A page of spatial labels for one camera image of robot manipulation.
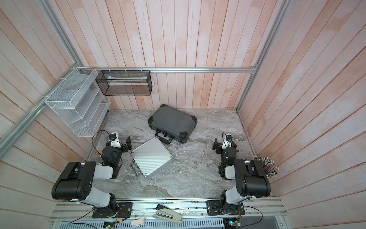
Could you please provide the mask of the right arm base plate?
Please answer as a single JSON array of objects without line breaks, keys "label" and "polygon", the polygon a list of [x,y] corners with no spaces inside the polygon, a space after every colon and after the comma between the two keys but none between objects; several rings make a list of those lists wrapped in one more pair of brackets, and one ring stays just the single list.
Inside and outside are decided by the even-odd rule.
[{"label": "right arm base plate", "polygon": [[243,205],[232,205],[220,200],[206,201],[207,214],[209,216],[217,215],[245,215]]}]

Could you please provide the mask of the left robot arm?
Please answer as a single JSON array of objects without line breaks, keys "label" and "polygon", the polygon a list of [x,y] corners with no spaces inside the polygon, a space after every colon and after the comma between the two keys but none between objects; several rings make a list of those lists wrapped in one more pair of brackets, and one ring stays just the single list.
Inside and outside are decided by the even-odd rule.
[{"label": "left robot arm", "polygon": [[116,197],[93,186],[94,180],[115,179],[122,167],[122,153],[132,149],[131,138],[123,144],[118,135],[109,135],[110,141],[102,150],[102,163],[95,161],[70,162],[55,182],[51,196],[55,200],[76,201],[93,206],[97,217],[114,218],[120,212]]}]

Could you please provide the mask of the silver aluminium poker case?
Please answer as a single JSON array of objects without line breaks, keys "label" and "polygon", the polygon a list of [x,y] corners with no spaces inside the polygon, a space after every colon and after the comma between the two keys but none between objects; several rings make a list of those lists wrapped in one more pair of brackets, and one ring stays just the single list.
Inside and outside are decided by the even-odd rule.
[{"label": "silver aluminium poker case", "polygon": [[132,158],[146,179],[168,166],[173,157],[158,137],[133,149]]}]

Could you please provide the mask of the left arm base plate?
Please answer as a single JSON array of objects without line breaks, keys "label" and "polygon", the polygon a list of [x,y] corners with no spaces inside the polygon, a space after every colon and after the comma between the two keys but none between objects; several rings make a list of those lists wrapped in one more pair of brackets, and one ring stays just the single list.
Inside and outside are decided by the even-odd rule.
[{"label": "left arm base plate", "polygon": [[117,202],[116,204],[109,205],[105,208],[95,208],[93,210],[92,218],[129,218],[132,212],[132,202]]}]

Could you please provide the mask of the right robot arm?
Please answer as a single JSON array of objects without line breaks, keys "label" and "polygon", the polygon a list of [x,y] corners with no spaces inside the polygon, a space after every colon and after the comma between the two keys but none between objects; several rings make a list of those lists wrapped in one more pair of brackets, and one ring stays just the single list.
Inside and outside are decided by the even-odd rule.
[{"label": "right robot arm", "polygon": [[262,163],[257,159],[246,161],[237,158],[239,150],[231,135],[225,135],[223,143],[215,139],[212,149],[221,157],[219,175],[235,181],[235,186],[223,191],[220,196],[219,208],[223,214],[244,211],[239,206],[244,200],[270,196],[271,186]]}]

